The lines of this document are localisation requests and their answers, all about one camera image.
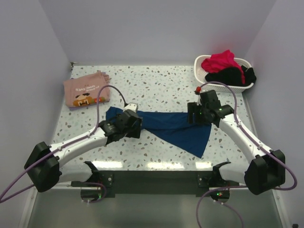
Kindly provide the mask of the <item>blue t shirt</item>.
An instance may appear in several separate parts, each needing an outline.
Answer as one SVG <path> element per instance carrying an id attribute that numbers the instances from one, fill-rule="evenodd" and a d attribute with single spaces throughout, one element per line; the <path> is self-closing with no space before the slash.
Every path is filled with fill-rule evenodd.
<path id="1" fill-rule="evenodd" d="M 162 140 L 201 158 L 207 146 L 211 125 L 189 124 L 187 113 L 138 111 L 142 129 Z"/>

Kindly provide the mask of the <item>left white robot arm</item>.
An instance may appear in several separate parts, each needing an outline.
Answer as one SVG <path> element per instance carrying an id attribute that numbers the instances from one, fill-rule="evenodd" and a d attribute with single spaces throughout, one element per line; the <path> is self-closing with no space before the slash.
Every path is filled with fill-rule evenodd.
<path id="1" fill-rule="evenodd" d="M 68 162 L 89 150 L 106 146 L 124 137 L 140 138 L 142 118 L 130 109 L 101 121 L 95 128 L 70 140 L 53 145 L 38 143 L 24 169 L 38 192 L 45 192 L 56 184 L 67 181 L 80 181 L 87 186 L 98 182 L 98 174 L 91 165 L 86 164 L 82 171 L 66 169 Z"/>

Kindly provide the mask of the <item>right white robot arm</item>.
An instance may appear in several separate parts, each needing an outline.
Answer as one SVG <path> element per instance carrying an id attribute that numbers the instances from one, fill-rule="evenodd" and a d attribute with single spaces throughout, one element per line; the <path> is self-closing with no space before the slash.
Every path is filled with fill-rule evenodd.
<path id="1" fill-rule="evenodd" d="M 215 90 L 195 90 L 198 101 L 188 103 L 190 124 L 213 124 L 229 136 L 247 159 L 246 165 L 223 162 L 213 167 L 210 182 L 221 187 L 228 181 L 247 186 L 259 195 L 285 182 L 285 155 L 264 145 L 239 119 L 230 105 L 221 105 Z"/>

